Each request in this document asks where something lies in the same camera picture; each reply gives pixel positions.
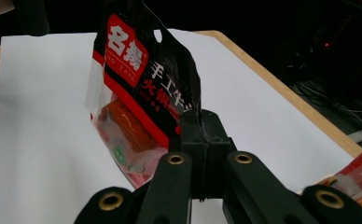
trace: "white table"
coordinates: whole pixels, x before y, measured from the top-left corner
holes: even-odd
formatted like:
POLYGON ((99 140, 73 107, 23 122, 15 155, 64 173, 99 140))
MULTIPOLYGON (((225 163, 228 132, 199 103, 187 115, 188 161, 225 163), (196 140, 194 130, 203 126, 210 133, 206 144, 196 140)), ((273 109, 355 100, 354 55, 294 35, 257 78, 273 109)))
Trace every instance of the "white table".
MULTIPOLYGON (((280 82, 273 77, 268 81, 267 71, 266 77, 254 72, 257 62, 241 61, 218 41, 220 33, 205 33, 214 38, 171 32, 195 59, 202 108, 216 112, 236 147, 256 154, 287 188, 299 191, 334 174, 360 152, 344 148, 341 142, 353 143, 346 136, 341 141, 328 136, 326 130, 340 132, 328 123, 328 129, 317 126, 306 116, 316 112, 304 104, 301 111, 296 96, 286 99, 274 88, 280 82)), ((2 38, 1 224, 73 223, 97 191, 111 186, 132 190, 83 107, 94 38, 2 38)), ((192 223, 226 223, 221 200, 193 202, 192 207, 192 223)))

